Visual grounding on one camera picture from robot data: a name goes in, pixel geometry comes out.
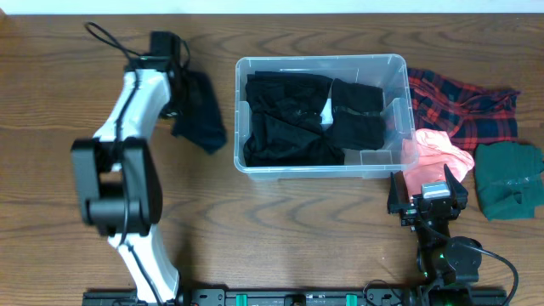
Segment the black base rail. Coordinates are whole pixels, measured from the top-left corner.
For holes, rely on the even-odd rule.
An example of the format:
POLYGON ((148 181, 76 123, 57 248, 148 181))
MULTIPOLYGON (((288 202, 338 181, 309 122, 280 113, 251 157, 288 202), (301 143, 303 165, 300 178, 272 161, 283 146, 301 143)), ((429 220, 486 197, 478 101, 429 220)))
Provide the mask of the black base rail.
POLYGON ((363 306, 363 305, 505 305, 502 290, 432 291, 423 302, 417 295, 400 289, 371 288, 363 291, 258 292, 222 289, 194 290, 167 305, 189 306, 363 306))

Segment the dark green garment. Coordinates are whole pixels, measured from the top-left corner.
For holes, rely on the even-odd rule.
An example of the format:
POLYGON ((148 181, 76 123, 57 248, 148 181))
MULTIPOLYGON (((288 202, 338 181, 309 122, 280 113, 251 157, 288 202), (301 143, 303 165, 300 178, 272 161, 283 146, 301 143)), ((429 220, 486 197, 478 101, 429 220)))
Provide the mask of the dark green garment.
POLYGON ((474 178, 479 206, 492 220, 527 219, 543 204, 543 153, 531 144, 481 144, 474 178))

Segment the white label sticker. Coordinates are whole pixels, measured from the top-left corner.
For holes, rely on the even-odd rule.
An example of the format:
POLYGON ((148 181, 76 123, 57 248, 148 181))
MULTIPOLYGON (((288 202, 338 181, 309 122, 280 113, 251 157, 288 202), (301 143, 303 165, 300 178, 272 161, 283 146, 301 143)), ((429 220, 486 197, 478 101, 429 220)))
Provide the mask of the white label sticker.
POLYGON ((320 113, 321 117, 321 123, 320 125, 324 129, 328 129, 333 124, 333 116, 332 116, 332 100, 327 99, 326 103, 324 105, 323 110, 320 113))

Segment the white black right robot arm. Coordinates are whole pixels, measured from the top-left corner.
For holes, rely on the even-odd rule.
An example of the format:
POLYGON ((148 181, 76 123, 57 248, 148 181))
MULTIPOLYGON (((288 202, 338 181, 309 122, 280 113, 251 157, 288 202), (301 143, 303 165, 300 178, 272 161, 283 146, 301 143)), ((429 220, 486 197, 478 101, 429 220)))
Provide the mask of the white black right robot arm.
POLYGON ((403 305, 470 304, 470 285, 479 280, 482 255, 473 252, 477 241, 452 237, 449 222, 456 220, 468 203, 468 191, 444 166, 443 181, 424 184, 409 197, 401 173, 390 175, 387 210, 397 214, 402 226, 417 235, 416 265, 426 278, 421 285, 405 289, 403 305))

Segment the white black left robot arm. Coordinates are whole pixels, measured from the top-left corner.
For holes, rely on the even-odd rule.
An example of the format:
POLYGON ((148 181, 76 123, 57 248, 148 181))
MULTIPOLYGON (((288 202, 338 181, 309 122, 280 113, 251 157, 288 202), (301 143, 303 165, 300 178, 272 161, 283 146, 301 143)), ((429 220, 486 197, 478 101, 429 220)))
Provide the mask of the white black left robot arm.
POLYGON ((105 40, 127 57, 117 102, 91 138, 71 147, 82 221, 116 249, 136 285, 132 291, 89 291, 85 305, 179 305, 180 276, 158 227, 162 187, 150 153, 156 123, 179 96, 182 40, 150 34, 150 51, 137 54, 111 34, 105 40))

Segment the red black plaid shirt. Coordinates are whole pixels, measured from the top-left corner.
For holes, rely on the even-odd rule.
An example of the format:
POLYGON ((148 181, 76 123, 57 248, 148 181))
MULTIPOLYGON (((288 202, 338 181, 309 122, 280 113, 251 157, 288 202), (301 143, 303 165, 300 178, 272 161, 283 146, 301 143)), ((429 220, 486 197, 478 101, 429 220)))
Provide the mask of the red black plaid shirt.
POLYGON ((488 89, 430 70, 408 70, 415 127, 447 134, 451 143, 466 151, 481 144, 515 142, 519 91, 488 89))

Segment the pink garment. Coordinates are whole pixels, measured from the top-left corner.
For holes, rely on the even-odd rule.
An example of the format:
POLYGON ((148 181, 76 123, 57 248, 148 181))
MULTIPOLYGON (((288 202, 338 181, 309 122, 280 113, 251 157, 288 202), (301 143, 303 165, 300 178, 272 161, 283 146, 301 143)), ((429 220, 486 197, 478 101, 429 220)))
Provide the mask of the pink garment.
POLYGON ((462 182, 473 169, 473 157, 454 146, 447 132, 422 128, 415 131, 414 140, 403 140, 401 161, 418 161, 403 172, 408 196, 421 193, 423 184, 445 181, 444 165, 447 165, 457 181, 462 182))

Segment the dark navy garment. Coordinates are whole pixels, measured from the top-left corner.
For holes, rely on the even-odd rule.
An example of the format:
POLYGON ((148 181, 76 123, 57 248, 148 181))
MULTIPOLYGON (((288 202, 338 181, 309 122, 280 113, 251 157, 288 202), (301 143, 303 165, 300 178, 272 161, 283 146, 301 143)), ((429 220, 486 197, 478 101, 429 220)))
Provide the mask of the dark navy garment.
POLYGON ((206 73, 188 71, 185 88, 188 94, 171 134, 189 140, 211 155, 227 143, 226 129, 213 85, 206 73))

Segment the small black garment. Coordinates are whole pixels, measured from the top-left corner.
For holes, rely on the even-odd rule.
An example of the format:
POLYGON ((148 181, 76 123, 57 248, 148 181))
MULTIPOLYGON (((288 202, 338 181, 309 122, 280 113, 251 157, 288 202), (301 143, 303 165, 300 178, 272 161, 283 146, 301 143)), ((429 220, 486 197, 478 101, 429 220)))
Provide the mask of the small black garment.
POLYGON ((384 146, 381 88, 335 79, 331 85, 331 111, 333 122, 326 136, 336 147, 379 150, 384 146))

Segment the large black garment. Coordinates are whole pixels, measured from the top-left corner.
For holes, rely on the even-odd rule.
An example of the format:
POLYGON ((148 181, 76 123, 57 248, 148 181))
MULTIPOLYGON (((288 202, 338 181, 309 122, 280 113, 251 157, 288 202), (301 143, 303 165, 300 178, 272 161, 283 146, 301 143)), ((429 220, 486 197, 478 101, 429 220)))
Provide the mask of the large black garment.
POLYGON ((321 126, 332 79, 257 71, 247 76, 252 134, 243 148, 248 167, 339 166, 345 155, 321 126))

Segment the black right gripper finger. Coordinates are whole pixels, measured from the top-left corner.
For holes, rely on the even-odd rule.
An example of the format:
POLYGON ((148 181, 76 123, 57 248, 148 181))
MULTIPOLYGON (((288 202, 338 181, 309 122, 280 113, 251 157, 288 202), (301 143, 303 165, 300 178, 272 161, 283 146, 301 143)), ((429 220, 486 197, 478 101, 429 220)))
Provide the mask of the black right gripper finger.
POLYGON ((398 213, 401 210, 401 200, 393 173, 390 173, 390 190, 388 193, 387 210, 388 213, 398 213))
POLYGON ((450 197, 458 208, 465 208, 468 204, 468 191, 456 179, 448 165, 444 165, 445 182, 450 190, 450 197))

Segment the clear plastic storage container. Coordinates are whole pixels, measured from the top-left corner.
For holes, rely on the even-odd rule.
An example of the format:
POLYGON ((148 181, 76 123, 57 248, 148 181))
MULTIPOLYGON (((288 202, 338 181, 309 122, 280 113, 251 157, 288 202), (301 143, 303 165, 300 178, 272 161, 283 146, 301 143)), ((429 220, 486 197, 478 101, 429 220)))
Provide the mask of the clear plastic storage container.
POLYGON ((398 54, 244 57, 235 66, 234 165, 252 180, 307 178, 384 179, 413 168, 419 159, 408 71, 398 54), (382 90, 381 117, 386 123, 379 150, 346 150, 342 166, 249 167, 243 147, 252 134, 247 76, 257 71, 305 73, 382 90))

